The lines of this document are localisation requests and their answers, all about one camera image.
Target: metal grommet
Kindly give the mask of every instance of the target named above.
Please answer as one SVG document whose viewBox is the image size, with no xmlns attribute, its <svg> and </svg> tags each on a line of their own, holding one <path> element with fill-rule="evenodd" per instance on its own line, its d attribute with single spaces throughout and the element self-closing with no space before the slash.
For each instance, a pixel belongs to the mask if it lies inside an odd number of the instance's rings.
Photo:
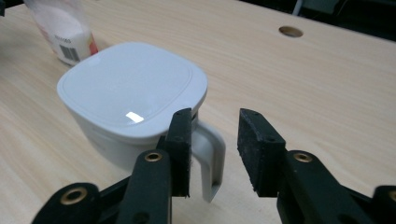
<svg viewBox="0 0 396 224">
<path fill-rule="evenodd" d="M 302 153 L 302 152 L 297 152 L 294 153 L 293 155 L 294 159 L 296 159 L 297 161 L 302 161 L 302 162 L 311 162 L 312 161 L 312 157 Z"/>
<path fill-rule="evenodd" d="M 146 161 L 159 161 L 160 159 L 163 158 L 163 155 L 157 152 L 151 152 L 148 155 L 146 155 L 145 160 Z"/>
<path fill-rule="evenodd" d="M 64 195 L 62 195 L 61 204 L 70 205 L 79 203 L 87 196 L 87 194 L 87 190 L 83 187 L 70 189 Z"/>
<path fill-rule="evenodd" d="M 389 197 L 396 202 L 396 190 L 392 190 L 389 192 Z"/>
</svg>

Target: wooden tabletop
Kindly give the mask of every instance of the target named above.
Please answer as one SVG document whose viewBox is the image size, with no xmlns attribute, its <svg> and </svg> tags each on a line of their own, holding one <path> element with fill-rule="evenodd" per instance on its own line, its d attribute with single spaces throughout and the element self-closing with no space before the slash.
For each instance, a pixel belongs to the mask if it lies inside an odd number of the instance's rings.
<svg viewBox="0 0 396 224">
<path fill-rule="evenodd" d="M 287 149 L 319 157 L 337 180 L 371 196 L 396 185 L 396 45 L 232 0 L 87 0 L 99 49 L 147 42 L 196 63 L 209 79 L 200 118 L 222 134 L 222 186 L 173 199 L 173 223 L 280 223 L 260 199 L 236 149 L 239 108 L 262 114 Z M 282 26 L 301 37 L 282 35 Z M 104 189 L 128 175 L 90 145 L 56 92 L 69 66 L 51 52 L 26 6 L 0 18 L 0 217 L 29 223 L 56 190 Z"/>
</svg>

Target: label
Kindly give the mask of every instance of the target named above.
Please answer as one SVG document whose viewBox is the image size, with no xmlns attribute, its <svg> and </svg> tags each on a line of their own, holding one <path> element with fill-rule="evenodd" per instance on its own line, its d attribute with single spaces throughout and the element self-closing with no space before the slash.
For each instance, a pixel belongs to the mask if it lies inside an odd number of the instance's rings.
<svg viewBox="0 0 396 224">
<path fill-rule="evenodd" d="M 98 52 L 87 25 L 60 8 L 39 8 L 34 14 L 37 26 L 61 61 L 75 65 Z"/>
</svg>

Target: black object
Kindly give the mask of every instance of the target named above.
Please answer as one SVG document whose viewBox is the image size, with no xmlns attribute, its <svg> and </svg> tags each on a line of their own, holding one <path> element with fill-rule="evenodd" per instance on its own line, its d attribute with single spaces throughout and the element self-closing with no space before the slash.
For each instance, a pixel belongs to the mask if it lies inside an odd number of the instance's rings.
<svg viewBox="0 0 396 224">
<path fill-rule="evenodd" d="M 177 111 L 156 149 L 145 151 L 128 178 L 99 192 L 89 183 L 58 190 L 33 224 L 172 222 L 172 196 L 189 197 L 191 109 Z"/>
<path fill-rule="evenodd" d="M 396 41 L 395 0 L 340 0 L 333 16 L 336 26 Z"/>
<path fill-rule="evenodd" d="M 0 0 L 0 16 L 5 15 L 6 3 L 3 0 Z"/>
<path fill-rule="evenodd" d="M 340 185 L 311 153 L 285 141 L 258 112 L 241 109 L 238 151 L 259 197 L 276 197 L 283 223 L 396 223 L 396 186 L 372 199 Z"/>
</svg>

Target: screw hole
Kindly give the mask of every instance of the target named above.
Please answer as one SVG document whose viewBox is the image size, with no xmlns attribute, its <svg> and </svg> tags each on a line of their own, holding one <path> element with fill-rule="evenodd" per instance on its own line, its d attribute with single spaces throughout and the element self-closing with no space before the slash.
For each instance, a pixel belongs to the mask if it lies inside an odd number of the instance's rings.
<svg viewBox="0 0 396 224">
<path fill-rule="evenodd" d="M 149 214 L 145 212 L 136 213 L 133 217 L 134 224 L 147 224 L 149 223 Z"/>
<path fill-rule="evenodd" d="M 146 161 L 159 161 L 160 159 L 163 158 L 163 155 L 160 153 L 152 152 L 146 155 L 145 160 Z"/>
<path fill-rule="evenodd" d="M 304 34 L 303 31 L 291 26 L 282 26 L 279 28 L 279 32 L 289 37 L 301 37 Z"/>
<path fill-rule="evenodd" d="M 79 203 L 87 196 L 87 194 L 87 190 L 83 187 L 70 189 L 64 195 L 62 195 L 61 204 L 70 205 Z"/>
<path fill-rule="evenodd" d="M 307 154 L 301 153 L 301 152 L 295 153 L 294 159 L 296 159 L 297 161 L 302 161 L 302 162 L 311 162 L 312 161 L 312 157 L 310 157 Z"/>
</svg>

